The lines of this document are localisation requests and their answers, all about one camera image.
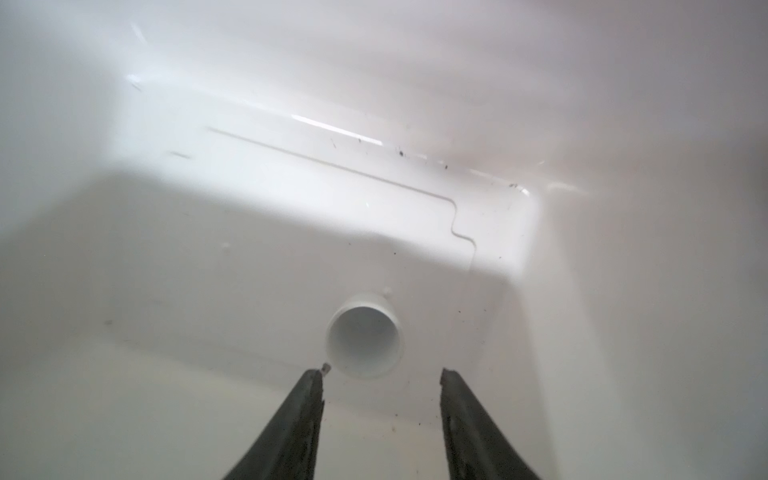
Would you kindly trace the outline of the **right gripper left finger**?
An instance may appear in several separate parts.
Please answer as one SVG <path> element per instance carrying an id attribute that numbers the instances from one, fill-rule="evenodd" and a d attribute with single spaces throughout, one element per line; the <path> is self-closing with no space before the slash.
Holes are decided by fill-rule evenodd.
<path id="1" fill-rule="evenodd" d="M 314 477 L 325 406 L 323 378 L 321 369 L 301 375 L 226 480 Z"/>

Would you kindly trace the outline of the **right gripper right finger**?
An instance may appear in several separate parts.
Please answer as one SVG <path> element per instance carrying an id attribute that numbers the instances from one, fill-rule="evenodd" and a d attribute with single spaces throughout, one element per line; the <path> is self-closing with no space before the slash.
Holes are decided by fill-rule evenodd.
<path id="1" fill-rule="evenodd" d="M 539 479 L 458 372 L 444 369 L 440 385 L 442 429 L 451 479 Z"/>

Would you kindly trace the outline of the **white plastic storage bin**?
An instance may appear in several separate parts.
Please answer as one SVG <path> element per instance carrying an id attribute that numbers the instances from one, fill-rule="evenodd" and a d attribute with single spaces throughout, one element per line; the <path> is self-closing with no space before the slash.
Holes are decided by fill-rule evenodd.
<path id="1" fill-rule="evenodd" d="M 392 305 L 387 375 L 330 365 Z M 1 475 L 219 479 L 329 364 L 319 479 L 767 475 L 763 1 L 5 1 Z"/>

